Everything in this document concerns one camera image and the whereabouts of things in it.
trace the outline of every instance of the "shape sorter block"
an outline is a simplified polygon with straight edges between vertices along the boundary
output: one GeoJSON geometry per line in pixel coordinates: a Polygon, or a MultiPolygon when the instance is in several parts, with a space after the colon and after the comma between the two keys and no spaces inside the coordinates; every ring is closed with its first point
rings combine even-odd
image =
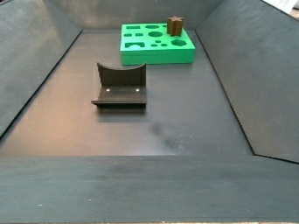
{"type": "Polygon", "coordinates": [[[181,36],[167,33],[167,24],[123,24],[123,65],[192,63],[195,46],[184,29],[181,36]]]}

